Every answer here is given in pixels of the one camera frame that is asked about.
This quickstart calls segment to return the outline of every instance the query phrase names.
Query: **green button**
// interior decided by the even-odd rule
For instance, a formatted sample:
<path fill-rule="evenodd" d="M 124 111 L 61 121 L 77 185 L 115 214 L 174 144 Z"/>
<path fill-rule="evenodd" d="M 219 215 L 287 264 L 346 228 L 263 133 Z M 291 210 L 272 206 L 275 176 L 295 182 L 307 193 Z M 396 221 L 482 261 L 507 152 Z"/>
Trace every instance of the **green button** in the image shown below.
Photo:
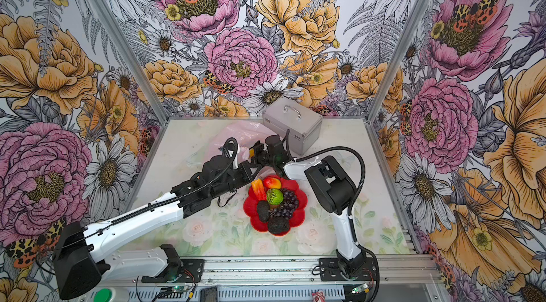
<path fill-rule="evenodd" d="M 93 302 L 108 302 L 112 298 L 112 290 L 110 289 L 101 289 L 97 294 L 95 294 L 95 298 L 93 299 Z"/>

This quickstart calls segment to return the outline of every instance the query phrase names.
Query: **purple grape bunch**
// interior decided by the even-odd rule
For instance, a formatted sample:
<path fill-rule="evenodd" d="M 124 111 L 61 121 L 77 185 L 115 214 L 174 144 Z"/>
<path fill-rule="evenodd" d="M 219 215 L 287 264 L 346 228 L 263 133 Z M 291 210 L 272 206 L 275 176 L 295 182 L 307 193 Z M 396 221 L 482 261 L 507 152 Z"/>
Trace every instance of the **purple grape bunch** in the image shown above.
<path fill-rule="evenodd" d="M 272 217 L 283 217 L 286 220 L 294 216 L 294 211 L 300 206 L 300 201 L 297 199 L 296 193 L 290 189 L 281 189 L 283 201 L 282 203 L 270 210 Z"/>

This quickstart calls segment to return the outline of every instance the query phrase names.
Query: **case handle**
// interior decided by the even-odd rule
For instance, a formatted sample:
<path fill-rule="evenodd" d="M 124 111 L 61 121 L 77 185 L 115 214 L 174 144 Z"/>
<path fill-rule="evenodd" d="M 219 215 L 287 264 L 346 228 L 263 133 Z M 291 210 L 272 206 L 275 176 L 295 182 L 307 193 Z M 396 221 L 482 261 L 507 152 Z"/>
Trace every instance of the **case handle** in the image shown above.
<path fill-rule="evenodd" d="M 299 112 L 295 107 L 284 106 L 284 112 L 285 112 L 285 113 L 288 111 L 288 108 L 290 108 L 290 109 L 296 111 L 296 113 L 297 113 L 297 119 L 298 119 L 298 120 L 301 120 L 301 114 L 300 114 L 300 112 Z"/>

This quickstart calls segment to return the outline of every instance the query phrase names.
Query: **red flower-shaped plate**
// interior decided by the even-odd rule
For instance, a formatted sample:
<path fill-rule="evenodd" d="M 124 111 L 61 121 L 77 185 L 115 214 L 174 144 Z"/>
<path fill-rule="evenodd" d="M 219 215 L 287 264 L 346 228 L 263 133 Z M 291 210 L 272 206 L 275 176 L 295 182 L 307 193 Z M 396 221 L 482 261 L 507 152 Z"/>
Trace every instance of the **red flower-shaped plate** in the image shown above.
<path fill-rule="evenodd" d="M 281 189 L 290 189 L 291 191 L 294 191 L 297 199 L 300 202 L 299 207 L 294 211 L 294 215 L 290 220 L 288 220 L 288 224 L 290 225 L 288 231 L 281 234 L 274 234 L 275 236 L 281 237 L 290 232 L 293 227 L 298 227 L 299 225 L 303 224 L 305 220 L 304 208 L 305 206 L 307 206 L 307 195 L 304 193 L 304 191 L 300 189 L 300 186 L 297 184 L 296 180 L 287 180 L 276 175 L 272 176 L 281 180 Z M 268 224 L 262 223 L 260 221 L 260 218 L 258 218 L 258 212 L 256 210 L 256 208 L 258 207 L 258 201 L 259 200 L 254 194 L 252 187 L 250 187 L 249 197 L 246 198 L 245 203 L 243 204 L 243 210 L 245 211 L 246 215 L 250 217 L 250 225 L 252 225 L 252 227 L 256 231 L 267 232 Z"/>

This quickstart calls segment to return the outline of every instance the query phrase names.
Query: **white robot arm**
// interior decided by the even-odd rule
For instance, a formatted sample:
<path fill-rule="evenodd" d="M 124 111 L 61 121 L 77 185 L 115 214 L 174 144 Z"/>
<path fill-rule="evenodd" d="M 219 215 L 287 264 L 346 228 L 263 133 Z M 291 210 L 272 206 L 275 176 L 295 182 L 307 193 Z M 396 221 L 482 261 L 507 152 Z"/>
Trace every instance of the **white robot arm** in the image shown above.
<path fill-rule="evenodd" d="M 332 156 L 318 155 L 334 150 L 348 150 L 359 159 L 362 177 L 359 187 Z M 265 144 L 251 148 L 250 161 L 235 163 L 237 142 L 230 138 L 222 148 L 188 181 L 170 193 L 116 218 L 82 227 L 78 222 L 63 230 L 53 255 L 53 265 L 61 299 L 78 297 L 101 280 L 131 278 L 137 275 L 172 281 L 179 277 L 183 265 L 172 245 L 152 251 L 117 251 L 121 246 L 149 231 L 191 216 L 210 206 L 211 201 L 251 183 L 259 170 L 270 166 L 279 176 L 306 180 L 318 202 L 330 212 L 338 239 L 338 265 L 347 279 L 358 276 L 366 260 L 366 250 L 358 244 L 351 209 L 364 183 L 364 162 L 350 148 L 329 148 L 301 159 L 292 158 L 278 135 L 269 136 Z"/>

